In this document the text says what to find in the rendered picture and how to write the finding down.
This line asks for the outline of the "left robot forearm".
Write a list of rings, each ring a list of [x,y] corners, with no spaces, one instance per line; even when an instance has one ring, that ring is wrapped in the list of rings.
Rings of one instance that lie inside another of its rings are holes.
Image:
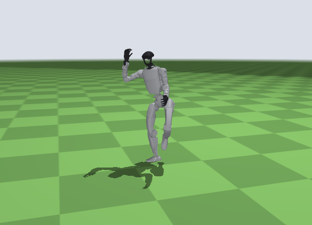
[[[169,93],[170,93],[170,87],[169,85],[167,84],[167,89],[164,89],[163,90],[163,95],[167,95],[169,97]]]

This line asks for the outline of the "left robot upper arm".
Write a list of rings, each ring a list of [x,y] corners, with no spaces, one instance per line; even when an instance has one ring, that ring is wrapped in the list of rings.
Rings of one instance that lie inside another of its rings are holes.
[[[167,89],[168,78],[167,78],[167,70],[165,68],[158,68],[158,73],[161,75],[163,86],[162,89]]]

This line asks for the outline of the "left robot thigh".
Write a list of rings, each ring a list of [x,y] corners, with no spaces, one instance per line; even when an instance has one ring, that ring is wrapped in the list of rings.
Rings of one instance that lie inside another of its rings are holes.
[[[165,110],[165,124],[164,124],[164,131],[169,132],[170,127],[172,125],[172,115],[174,112],[175,103],[172,99],[168,98],[166,106],[164,106]]]

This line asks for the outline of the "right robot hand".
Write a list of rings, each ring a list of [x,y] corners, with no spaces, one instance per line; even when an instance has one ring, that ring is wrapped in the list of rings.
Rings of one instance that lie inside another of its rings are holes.
[[[126,65],[126,62],[129,62],[128,60],[129,60],[129,57],[133,54],[133,53],[131,53],[130,55],[129,55],[129,53],[130,53],[130,51],[131,51],[131,49],[126,49],[125,51],[124,51],[124,63],[123,63],[123,65],[125,66]]]

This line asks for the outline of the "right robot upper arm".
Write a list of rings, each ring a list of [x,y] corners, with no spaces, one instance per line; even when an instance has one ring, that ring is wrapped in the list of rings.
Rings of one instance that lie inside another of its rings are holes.
[[[129,81],[134,80],[134,79],[139,78],[139,77],[143,78],[142,71],[143,70],[138,70],[137,72],[131,74],[130,76],[123,76],[123,81],[129,82]]]

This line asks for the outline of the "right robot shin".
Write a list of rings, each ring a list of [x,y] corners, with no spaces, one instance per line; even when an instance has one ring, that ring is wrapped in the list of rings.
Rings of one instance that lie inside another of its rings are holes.
[[[151,136],[149,135],[149,133],[147,133],[147,134],[148,134],[148,139],[149,139],[149,143],[150,143],[152,152],[153,152],[154,156],[155,156],[156,158],[158,158],[158,152],[157,152],[158,138],[157,138],[157,137],[151,137]]]

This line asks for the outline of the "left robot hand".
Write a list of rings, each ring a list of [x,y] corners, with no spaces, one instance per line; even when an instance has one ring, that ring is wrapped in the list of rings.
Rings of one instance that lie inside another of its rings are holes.
[[[168,101],[168,96],[167,96],[167,95],[163,95],[163,99],[161,99],[161,100],[163,100],[163,101],[161,101],[161,102],[164,102],[164,103],[162,103],[162,104],[164,104],[164,105],[162,105],[162,106],[166,106],[167,101]]]

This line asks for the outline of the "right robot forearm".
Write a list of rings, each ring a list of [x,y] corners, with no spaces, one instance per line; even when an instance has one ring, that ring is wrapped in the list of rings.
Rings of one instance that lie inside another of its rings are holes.
[[[126,65],[122,66],[122,77],[128,75],[128,66],[129,66],[129,62],[126,62]]]

